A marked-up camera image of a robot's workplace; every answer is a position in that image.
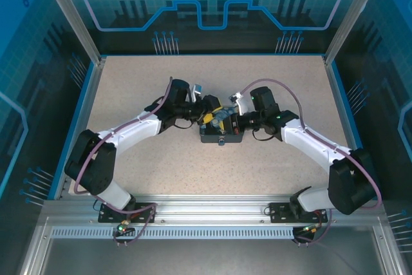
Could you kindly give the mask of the dark metal lock box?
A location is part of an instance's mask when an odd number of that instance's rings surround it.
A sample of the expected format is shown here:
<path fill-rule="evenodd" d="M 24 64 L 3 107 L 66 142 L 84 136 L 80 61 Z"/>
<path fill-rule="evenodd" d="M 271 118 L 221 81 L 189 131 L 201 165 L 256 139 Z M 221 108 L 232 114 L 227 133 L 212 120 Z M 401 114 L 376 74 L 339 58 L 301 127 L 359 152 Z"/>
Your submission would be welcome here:
<path fill-rule="evenodd" d="M 218 145 L 218 139 L 225 137 L 225 144 L 240 143 L 243 140 L 243 132 L 240 131 L 238 123 L 232 121 L 230 118 L 223 120 L 225 126 L 225 133 L 221 133 L 218 127 L 207 126 L 206 128 L 200 127 L 200 140 L 202 143 L 216 143 Z"/>

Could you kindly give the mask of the aluminium front rail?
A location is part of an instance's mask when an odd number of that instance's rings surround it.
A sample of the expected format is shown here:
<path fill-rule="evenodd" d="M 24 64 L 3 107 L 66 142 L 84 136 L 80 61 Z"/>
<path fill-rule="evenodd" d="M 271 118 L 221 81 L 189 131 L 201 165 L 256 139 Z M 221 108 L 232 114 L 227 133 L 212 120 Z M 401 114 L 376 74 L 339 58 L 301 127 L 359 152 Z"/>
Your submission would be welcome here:
<path fill-rule="evenodd" d="M 139 202 L 158 204 L 155 226 L 268 226 L 263 209 L 271 202 L 288 202 L 277 195 L 138 194 Z M 43 204 L 38 225 L 95 226 L 98 212 L 89 196 L 67 196 Z"/>

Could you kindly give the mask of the blue table side rail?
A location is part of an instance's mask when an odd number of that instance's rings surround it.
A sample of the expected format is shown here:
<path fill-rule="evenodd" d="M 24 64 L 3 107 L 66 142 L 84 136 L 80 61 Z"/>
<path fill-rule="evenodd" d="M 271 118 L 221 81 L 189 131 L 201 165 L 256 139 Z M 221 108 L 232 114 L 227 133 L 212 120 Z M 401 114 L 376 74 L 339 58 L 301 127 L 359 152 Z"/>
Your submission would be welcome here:
<path fill-rule="evenodd" d="M 325 69 L 347 144 L 352 149 L 363 147 L 335 61 L 331 64 L 325 63 Z"/>
<path fill-rule="evenodd" d="M 78 135 L 88 124 L 101 73 L 102 68 L 100 66 L 93 63 L 90 64 L 48 193 L 48 200 L 58 200 L 60 198 L 65 180 L 64 166 Z"/>

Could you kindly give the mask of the aluminium frame post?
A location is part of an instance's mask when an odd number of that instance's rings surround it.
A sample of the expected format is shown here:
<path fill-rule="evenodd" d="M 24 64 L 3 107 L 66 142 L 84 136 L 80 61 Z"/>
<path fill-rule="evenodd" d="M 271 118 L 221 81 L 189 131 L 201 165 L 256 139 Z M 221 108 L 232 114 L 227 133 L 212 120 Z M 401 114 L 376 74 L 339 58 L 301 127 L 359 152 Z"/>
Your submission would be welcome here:
<path fill-rule="evenodd" d="M 364 10 L 367 2 L 369 0 L 353 0 L 351 3 L 344 19 L 342 20 L 341 25 L 337 29 L 336 34 L 334 35 L 325 55 L 324 55 L 324 64 L 326 67 L 332 65 L 332 62 L 335 60 L 338 52 L 342 48 L 345 40 L 349 36 L 352 28 L 354 27 L 357 19 Z"/>
<path fill-rule="evenodd" d="M 100 66 L 102 56 L 72 0 L 56 0 L 91 62 Z"/>

